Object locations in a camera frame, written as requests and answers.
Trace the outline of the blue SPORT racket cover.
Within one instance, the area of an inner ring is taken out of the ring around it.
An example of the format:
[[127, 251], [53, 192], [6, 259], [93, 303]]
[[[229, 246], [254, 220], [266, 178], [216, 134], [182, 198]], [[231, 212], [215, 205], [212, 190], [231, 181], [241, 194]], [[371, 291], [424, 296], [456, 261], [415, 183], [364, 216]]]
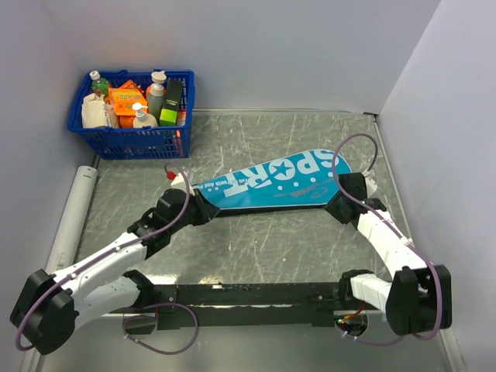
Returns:
[[195, 185], [223, 212], [269, 208], [314, 207], [327, 204], [339, 191], [333, 178], [352, 172], [331, 150], [306, 150], [235, 170]]

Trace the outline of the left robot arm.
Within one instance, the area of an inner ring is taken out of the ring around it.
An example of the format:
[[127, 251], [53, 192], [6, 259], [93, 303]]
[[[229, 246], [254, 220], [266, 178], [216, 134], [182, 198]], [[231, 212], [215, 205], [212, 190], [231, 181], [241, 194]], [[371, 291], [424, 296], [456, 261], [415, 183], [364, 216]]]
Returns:
[[29, 275], [10, 315], [16, 348], [47, 355], [101, 315], [151, 308], [154, 285], [134, 265], [162, 250], [184, 227], [204, 225], [219, 211], [198, 190], [170, 188], [112, 244], [52, 274], [40, 269]]

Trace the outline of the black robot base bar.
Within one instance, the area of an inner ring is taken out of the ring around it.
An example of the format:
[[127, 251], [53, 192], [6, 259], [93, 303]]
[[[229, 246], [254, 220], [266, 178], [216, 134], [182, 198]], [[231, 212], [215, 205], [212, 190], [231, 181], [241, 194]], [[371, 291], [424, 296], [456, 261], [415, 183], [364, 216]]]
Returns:
[[142, 306], [118, 308], [114, 314], [153, 314], [158, 308], [158, 329], [193, 326], [191, 309], [201, 327], [311, 325], [333, 327], [334, 316], [354, 312], [361, 301], [342, 296], [336, 282], [276, 284], [157, 284]]

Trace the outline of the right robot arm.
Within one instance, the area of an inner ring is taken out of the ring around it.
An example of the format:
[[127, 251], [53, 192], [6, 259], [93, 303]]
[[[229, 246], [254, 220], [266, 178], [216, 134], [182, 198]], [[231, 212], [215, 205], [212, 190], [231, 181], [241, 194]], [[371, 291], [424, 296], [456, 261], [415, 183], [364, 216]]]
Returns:
[[427, 264], [414, 251], [385, 205], [368, 197], [361, 173], [341, 174], [338, 180], [339, 191], [325, 210], [364, 236], [392, 277], [385, 281], [369, 270], [350, 270], [339, 281], [339, 302], [356, 308], [364, 301], [381, 310], [398, 336], [448, 329], [453, 322], [448, 268]]

